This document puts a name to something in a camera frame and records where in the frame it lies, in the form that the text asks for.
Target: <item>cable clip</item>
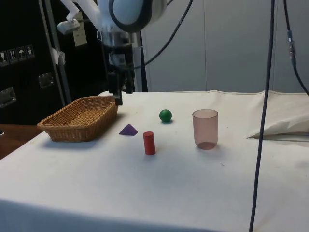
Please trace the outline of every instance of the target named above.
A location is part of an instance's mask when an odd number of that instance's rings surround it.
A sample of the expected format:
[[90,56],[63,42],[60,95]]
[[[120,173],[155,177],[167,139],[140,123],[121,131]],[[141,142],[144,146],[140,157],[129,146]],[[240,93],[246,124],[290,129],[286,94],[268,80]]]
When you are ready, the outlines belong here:
[[295,67],[296,66],[296,51],[295,51],[292,31],[290,30],[288,31],[288,44],[289,44],[290,59],[291,59],[292,65]]

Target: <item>purple triangular block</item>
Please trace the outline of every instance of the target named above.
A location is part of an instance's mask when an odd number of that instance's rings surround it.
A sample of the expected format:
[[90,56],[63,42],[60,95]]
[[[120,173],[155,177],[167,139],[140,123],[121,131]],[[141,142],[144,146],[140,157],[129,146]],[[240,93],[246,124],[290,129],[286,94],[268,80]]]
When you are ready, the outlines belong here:
[[126,125],[125,128],[123,128],[123,130],[119,134],[134,136],[137,133],[138,133],[138,131],[131,124],[128,124],[128,125]]

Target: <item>table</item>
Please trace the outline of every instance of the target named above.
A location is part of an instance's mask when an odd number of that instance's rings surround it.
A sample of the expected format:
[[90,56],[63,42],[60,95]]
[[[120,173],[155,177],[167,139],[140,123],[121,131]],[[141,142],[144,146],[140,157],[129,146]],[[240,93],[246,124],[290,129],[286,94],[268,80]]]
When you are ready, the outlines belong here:
[[0,159],[6,157],[42,131],[36,126],[0,124]]
[[[134,93],[95,141],[55,143],[42,133],[0,161],[0,231],[246,232],[258,145],[246,137],[262,102],[262,94]],[[171,124],[158,118],[165,108]],[[192,112],[202,108],[219,112],[211,151],[194,144]],[[128,123],[136,136],[118,134]],[[144,131],[154,132],[154,156],[144,153]],[[264,142],[255,231],[308,231],[308,146]]]

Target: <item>pink plastic cup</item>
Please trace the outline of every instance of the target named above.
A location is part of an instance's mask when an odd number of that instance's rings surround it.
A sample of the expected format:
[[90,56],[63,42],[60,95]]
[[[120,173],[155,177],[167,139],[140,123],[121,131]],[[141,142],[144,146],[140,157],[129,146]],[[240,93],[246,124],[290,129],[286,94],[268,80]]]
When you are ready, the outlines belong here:
[[193,112],[194,141],[198,148],[211,150],[218,143],[218,112],[197,110]]

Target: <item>white panel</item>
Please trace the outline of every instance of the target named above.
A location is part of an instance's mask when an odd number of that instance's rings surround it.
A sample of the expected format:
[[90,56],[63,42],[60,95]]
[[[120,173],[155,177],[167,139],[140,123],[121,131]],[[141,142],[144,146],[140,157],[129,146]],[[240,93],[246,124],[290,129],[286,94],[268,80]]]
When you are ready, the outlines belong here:
[[[309,1],[288,0],[287,4],[297,52],[298,72],[305,86],[309,88]],[[281,92],[303,91],[295,77],[289,58],[283,1],[279,3],[274,90]]]
[[264,90],[270,0],[206,0],[207,90]]
[[[163,47],[188,3],[174,1],[158,22],[143,31],[145,60]],[[204,1],[193,2],[174,40],[146,71],[149,91],[206,90]]]

